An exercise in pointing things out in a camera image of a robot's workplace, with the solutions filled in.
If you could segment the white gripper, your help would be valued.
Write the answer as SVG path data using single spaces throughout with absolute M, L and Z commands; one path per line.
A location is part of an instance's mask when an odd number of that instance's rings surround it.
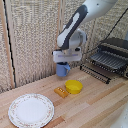
M 66 51 L 58 49 L 53 52 L 53 61 L 55 63 L 80 61 L 81 58 L 82 52 L 80 47 L 68 49 Z

